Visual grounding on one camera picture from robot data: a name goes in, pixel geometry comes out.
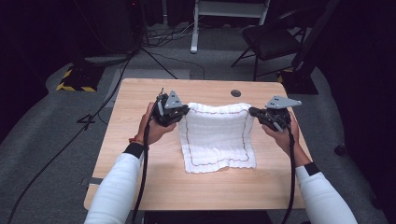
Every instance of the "metal bracket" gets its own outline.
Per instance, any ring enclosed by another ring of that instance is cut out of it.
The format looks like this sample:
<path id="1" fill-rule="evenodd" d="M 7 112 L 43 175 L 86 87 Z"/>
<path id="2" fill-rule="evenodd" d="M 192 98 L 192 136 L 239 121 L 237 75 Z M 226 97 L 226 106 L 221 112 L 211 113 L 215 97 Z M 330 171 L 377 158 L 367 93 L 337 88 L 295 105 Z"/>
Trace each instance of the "metal bracket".
<path id="1" fill-rule="evenodd" d="M 183 104 L 181 103 L 177 94 L 175 93 L 175 91 L 171 91 L 169 93 L 168 99 L 166 100 L 165 109 L 172 109 L 172 108 L 177 108 L 177 107 L 181 107 L 181 106 L 183 106 Z"/>
<path id="2" fill-rule="evenodd" d="M 271 109 L 282 109 L 289 106 L 296 106 L 301 104 L 301 101 L 295 101 L 286 97 L 276 95 L 265 106 Z"/>

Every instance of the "white sleeve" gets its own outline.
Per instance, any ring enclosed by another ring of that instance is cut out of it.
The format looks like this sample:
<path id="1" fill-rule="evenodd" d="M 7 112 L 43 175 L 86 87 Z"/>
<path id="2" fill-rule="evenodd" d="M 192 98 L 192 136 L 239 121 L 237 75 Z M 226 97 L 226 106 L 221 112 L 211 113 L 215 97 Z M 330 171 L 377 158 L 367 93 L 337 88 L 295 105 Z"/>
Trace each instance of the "white sleeve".
<path id="1" fill-rule="evenodd" d="M 124 224 L 134 200 L 140 160 L 122 153 L 96 191 L 84 223 Z"/>
<path id="2" fill-rule="evenodd" d="M 358 223 L 347 203 L 322 172 L 310 175 L 304 166 L 296 168 L 305 210 L 312 224 Z"/>

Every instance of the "hand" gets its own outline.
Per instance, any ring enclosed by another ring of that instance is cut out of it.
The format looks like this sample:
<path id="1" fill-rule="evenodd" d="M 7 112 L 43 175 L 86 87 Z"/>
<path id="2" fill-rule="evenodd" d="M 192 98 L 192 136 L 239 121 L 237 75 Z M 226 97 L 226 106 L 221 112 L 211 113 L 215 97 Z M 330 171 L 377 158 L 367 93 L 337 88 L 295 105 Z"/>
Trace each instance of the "hand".
<path id="1" fill-rule="evenodd" d="M 135 136 L 135 139 L 137 140 L 137 143 L 143 144 L 143 137 L 145 134 L 145 128 L 146 124 L 149 120 L 149 114 L 151 112 L 152 107 L 154 106 L 154 103 L 149 103 L 148 104 L 148 109 L 146 111 L 146 114 L 142 116 L 142 119 L 140 120 L 139 124 L 139 131 L 137 135 Z M 148 145 L 151 145 L 158 140 L 161 139 L 161 137 L 165 133 L 170 133 L 176 128 L 176 124 L 173 123 L 169 125 L 168 127 L 163 127 L 162 125 L 158 124 L 155 119 L 152 119 L 149 123 L 149 133 L 148 133 Z"/>
<path id="2" fill-rule="evenodd" d="M 293 134 L 294 142 L 297 145 L 299 144 L 299 137 L 300 137 L 298 123 L 292 113 L 290 113 L 290 119 L 291 119 L 291 123 L 290 123 L 291 133 Z M 283 151 L 286 152 L 286 154 L 288 155 L 290 154 L 290 138 L 289 138 L 289 131 L 287 129 L 285 129 L 284 132 L 281 133 L 281 132 L 274 132 L 268 126 L 265 125 L 262 125 L 262 128 L 268 135 L 270 135 L 275 139 L 277 145 L 280 146 L 283 149 Z"/>
<path id="3" fill-rule="evenodd" d="M 309 160 L 309 158 L 306 156 L 305 152 L 300 146 L 299 143 L 300 128 L 298 126 L 296 118 L 293 116 L 292 113 L 290 113 L 290 119 L 291 119 L 291 123 L 290 123 L 291 133 L 293 134 L 294 137 L 294 160 L 296 162 L 296 167 L 301 165 L 306 165 L 309 162 L 311 162 L 311 160 Z M 274 132 L 265 125 L 262 125 L 262 128 L 268 135 L 270 135 L 275 139 L 277 145 L 280 146 L 282 150 L 290 157 L 289 131 L 286 129 L 283 133 Z"/>

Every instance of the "towel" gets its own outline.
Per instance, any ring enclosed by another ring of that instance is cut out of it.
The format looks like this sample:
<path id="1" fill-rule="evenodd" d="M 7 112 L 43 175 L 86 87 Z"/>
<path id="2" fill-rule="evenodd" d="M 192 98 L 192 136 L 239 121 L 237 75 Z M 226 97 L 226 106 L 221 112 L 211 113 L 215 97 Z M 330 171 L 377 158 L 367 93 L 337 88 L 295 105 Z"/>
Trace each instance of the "towel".
<path id="1" fill-rule="evenodd" d="M 187 173 L 216 172 L 224 167 L 255 168 L 250 144 L 254 118 L 250 105 L 223 106 L 189 103 L 178 124 Z"/>

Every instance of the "black chair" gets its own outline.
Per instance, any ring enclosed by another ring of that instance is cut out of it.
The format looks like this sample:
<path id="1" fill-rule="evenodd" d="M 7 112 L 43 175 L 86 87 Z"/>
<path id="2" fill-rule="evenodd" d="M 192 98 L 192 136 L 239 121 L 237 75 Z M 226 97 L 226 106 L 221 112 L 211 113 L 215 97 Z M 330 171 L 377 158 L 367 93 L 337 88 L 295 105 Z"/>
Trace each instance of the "black chair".
<path id="1" fill-rule="evenodd" d="M 286 68 L 279 68 L 275 71 L 267 72 L 264 74 L 257 74 L 257 67 L 259 59 L 261 61 L 268 61 L 271 59 L 283 57 L 293 53 L 298 53 L 303 46 L 307 29 L 313 27 L 318 18 L 323 14 L 325 6 L 305 7 L 289 11 L 273 21 L 249 27 L 242 32 L 242 36 L 247 42 L 248 48 L 239 56 L 239 58 L 231 65 L 234 67 L 239 60 L 256 56 L 254 63 L 254 77 L 261 77 L 280 71 Z M 294 35 L 289 32 L 289 29 L 300 28 Z M 296 36 L 300 35 L 301 40 L 297 40 Z M 245 56 L 250 50 L 254 54 Z"/>

